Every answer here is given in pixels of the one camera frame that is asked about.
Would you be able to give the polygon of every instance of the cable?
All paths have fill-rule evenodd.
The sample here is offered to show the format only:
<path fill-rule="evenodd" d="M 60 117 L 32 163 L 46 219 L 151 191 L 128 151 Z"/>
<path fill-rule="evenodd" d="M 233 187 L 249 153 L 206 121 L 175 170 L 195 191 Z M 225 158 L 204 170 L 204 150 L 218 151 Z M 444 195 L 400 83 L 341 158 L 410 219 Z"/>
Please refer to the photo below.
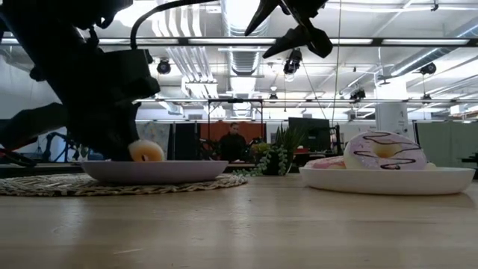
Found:
<path fill-rule="evenodd" d="M 334 107 L 332 108 L 332 126 L 334 126 L 335 118 L 335 100 L 337 99 L 337 90 L 338 90 L 338 64 L 341 55 L 341 30 L 342 30 L 342 0 L 339 4 L 340 10 L 338 12 L 338 43 L 337 43 L 337 66 L 335 68 L 335 92 L 334 92 Z"/>
<path fill-rule="evenodd" d="M 305 68 L 304 60 L 302 60 L 302 66 L 304 67 L 305 75 L 307 75 L 308 83 L 311 85 L 312 93 L 314 93 L 315 99 L 319 104 L 320 111 L 322 111 L 323 118 L 327 120 L 325 112 L 323 112 L 322 105 L 320 105 L 320 101 L 317 98 L 317 94 L 315 93 L 314 85 L 312 84 L 311 78 L 308 76 L 307 68 Z"/>
<path fill-rule="evenodd" d="M 137 31 L 140 28 L 141 24 L 145 22 L 153 14 L 159 13 L 161 11 L 169 10 L 175 7 L 182 7 L 182 6 L 191 5 L 191 4 L 202 4 L 202 3 L 212 2 L 212 1 L 217 1 L 217 0 L 179 0 L 179 1 L 172 1 L 166 4 L 161 4 L 151 9 L 150 11 L 142 15 L 134 23 L 133 27 L 131 28 L 131 35 L 129 37 L 130 43 L 131 43 L 131 49 L 137 49 L 137 42 L 136 42 Z"/>

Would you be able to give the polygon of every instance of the plate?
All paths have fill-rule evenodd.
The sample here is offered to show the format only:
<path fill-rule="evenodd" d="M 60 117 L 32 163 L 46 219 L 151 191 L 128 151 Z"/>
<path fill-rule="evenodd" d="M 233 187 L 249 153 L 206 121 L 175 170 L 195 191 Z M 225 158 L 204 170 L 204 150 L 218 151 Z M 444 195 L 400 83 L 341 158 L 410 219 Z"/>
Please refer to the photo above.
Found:
<path fill-rule="evenodd" d="M 204 182 L 224 172 L 227 161 L 85 161 L 85 173 L 101 182 L 165 185 Z"/>
<path fill-rule="evenodd" d="M 329 191 L 360 194 L 457 194 L 470 186 L 474 169 L 437 170 L 333 170 L 300 168 L 305 183 Z"/>

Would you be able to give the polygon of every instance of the wicker placemat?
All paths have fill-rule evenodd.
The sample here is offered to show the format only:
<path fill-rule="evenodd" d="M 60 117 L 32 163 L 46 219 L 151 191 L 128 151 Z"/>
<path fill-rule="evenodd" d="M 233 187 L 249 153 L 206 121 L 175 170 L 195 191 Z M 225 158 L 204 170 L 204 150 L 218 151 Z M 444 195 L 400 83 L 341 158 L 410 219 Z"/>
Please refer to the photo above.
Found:
<path fill-rule="evenodd" d="M 109 185 L 92 179 L 87 174 L 29 176 L 0 179 L 0 195 L 22 197 L 68 197 L 166 194 L 182 191 L 208 191 L 245 184 L 247 179 L 222 175 L 210 182 L 179 185 Z"/>

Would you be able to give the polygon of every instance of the food item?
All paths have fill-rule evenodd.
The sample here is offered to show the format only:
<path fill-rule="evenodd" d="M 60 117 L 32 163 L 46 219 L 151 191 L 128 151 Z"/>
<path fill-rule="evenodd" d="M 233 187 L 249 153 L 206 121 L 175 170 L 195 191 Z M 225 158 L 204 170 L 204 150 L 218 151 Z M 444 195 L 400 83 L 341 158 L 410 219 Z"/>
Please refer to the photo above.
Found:
<path fill-rule="evenodd" d="M 424 170 L 426 156 L 415 142 L 390 132 L 366 132 L 344 151 L 347 169 Z"/>
<path fill-rule="evenodd" d="M 425 170 L 436 170 L 437 167 L 435 164 L 433 164 L 432 162 L 428 162 L 428 164 L 426 164 L 425 166 Z"/>
<path fill-rule="evenodd" d="M 309 161 L 304 168 L 313 169 L 346 169 L 344 157 L 330 157 Z"/>
<path fill-rule="evenodd" d="M 149 140 L 138 140 L 129 144 L 129 154 L 133 161 L 164 161 L 163 149 Z"/>

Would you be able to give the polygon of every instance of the person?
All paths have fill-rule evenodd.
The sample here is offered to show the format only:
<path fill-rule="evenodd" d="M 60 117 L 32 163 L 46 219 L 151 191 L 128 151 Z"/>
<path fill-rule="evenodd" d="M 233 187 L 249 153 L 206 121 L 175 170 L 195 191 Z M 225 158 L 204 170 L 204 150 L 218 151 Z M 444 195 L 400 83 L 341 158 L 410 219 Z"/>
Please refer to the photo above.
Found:
<path fill-rule="evenodd" d="M 239 134 L 239 124 L 231 123 L 229 133 L 222 136 L 219 143 L 221 160 L 231 162 L 243 157 L 243 151 L 246 149 L 246 139 Z"/>

